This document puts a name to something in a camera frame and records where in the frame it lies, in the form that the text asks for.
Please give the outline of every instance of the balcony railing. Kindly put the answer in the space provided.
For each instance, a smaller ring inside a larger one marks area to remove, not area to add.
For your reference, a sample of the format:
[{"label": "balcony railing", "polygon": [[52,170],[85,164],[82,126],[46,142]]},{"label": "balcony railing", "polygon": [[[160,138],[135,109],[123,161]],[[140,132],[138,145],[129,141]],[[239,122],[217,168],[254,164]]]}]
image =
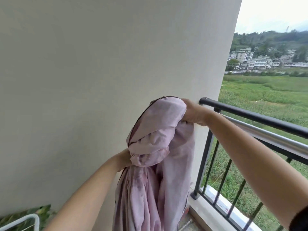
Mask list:
[{"label": "balcony railing", "polygon": [[[214,111],[220,113],[221,111],[224,111],[226,113],[231,113],[236,116],[240,116],[249,120],[252,120],[254,122],[261,123],[263,125],[267,125],[282,131],[285,131],[287,133],[291,133],[297,136],[300,136],[302,138],[308,139],[308,128],[298,126],[292,123],[284,122],[282,120],[278,120],[276,118],[268,117],[261,115],[259,113],[251,112],[245,109],[241,109],[235,106],[223,104],[208,98],[201,98],[199,101],[202,105],[208,105],[211,107],[214,107]],[[276,151],[277,153],[280,153],[282,155],[285,155],[287,157],[286,161],[290,163],[292,160],[301,162],[305,165],[308,165],[308,146],[299,143],[297,141],[288,139],[286,137],[283,137],[281,135],[277,135],[273,132],[255,127],[253,125],[244,123],[242,121],[233,119],[231,117],[225,116],[227,119],[229,119],[231,122],[239,126],[241,129],[248,132],[251,136],[259,140],[261,143],[269,147],[270,149]],[[211,153],[212,143],[214,140],[214,136],[212,132],[209,130],[205,148],[201,160],[201,165],[198,173],[198,178],[196,181],[196,186],[191,194],[192,198],[197,199],[199,196],[202,196],[207,202],[210,203],[211,206],[213,206],[221,216],[223,216],[236,230],[239,231],[246,231],[249,226],[252,224],[254,218],[260,211],[260,209],[263,206],[263,203],[260,202],[258,206],[255,208],[255,210],[248,216],[249,220],[246,222],[246,224],[239,224],[238,222],[234,221],[231,217],[231,214],[235,208],[235,205],[241,195],[241,192],[243,191],[243,188],[246,184],[246,180],[243,180],[242,183],[239,186],[239,189],[236,193],[235,198],[233,201],[230,201],[232,205],[228,207],[227,209],[222,209],[221,206],[218,206],[217,202],[220,199],[221,190],[223,188],[223,185],[225,183],[225,179],[227,177],[227,174],[229,172],[232,160],[229,159],[229,162],[225,168],[225,171],[223,173],[221,183],[219,185],[218,191],[216,193],[215,197],[210,198],[206,194],[206,187],[209,182],[210,173],[213,169],[213,164],[215,161],[215,156],[217,155],[218,147],[219,147],[219,141],[216,142],[214,152],[212,153],[212,160],[210,162],[208,172],[205,175],[205,184],[203,187],[201,187],[202,180],[204,178],[204,173],[206,170],[207,160]],[[283,227],[281,225],[278,225],[276,228],[277,231],[283,230]]]}]

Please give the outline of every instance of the pink fabric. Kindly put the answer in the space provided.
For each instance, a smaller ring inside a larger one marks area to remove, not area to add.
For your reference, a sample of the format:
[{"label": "pink fabric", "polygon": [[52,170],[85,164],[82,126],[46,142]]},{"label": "pink fabric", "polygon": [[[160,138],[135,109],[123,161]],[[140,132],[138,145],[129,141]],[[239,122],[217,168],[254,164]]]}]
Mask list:
[{"label": "pink fabric", "polygon": [[151,104],[127,138],[133,166],[115,194],[114,231],[175,231],[184,212],[194,152],[194,126],[181,119],[185,103]]}]

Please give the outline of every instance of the person's right arm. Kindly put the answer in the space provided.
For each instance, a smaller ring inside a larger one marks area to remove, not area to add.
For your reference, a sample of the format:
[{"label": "person's right arm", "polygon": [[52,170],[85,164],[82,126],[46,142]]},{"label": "person's right arm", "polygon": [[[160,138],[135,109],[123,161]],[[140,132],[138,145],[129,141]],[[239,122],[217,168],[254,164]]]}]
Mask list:
[{"label": "person's right arm", "polygon": [[183,99],[183,120],[208,126],[263,204],[286,229],[308,206],[308,180],[221,114]]}]

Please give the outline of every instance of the black sleeve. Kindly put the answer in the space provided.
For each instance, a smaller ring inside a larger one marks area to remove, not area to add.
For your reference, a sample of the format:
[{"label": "black sleeve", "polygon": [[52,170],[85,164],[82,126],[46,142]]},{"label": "black sleeve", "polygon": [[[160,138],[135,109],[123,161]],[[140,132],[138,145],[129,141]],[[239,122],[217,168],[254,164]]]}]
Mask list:
[{"label": "black sleeve", "polygon": [[301,210],[291,221],[290,231],[306,231],[308,230],[308,206]]}]

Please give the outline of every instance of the person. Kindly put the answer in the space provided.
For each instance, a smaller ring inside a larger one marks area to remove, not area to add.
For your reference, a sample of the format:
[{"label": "person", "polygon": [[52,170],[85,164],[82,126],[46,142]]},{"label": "person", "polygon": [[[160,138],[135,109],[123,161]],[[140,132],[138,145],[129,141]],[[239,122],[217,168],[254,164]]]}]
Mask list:
[{"label": "person", "polygon": [[[222,115],[183,99],[183,121],[208,126],[263,204],[290,230],[308,230],[308,180]],[[107,160],[59,210],[45,231],[90,231],[117,172],[131,165],[127,149]]]}]

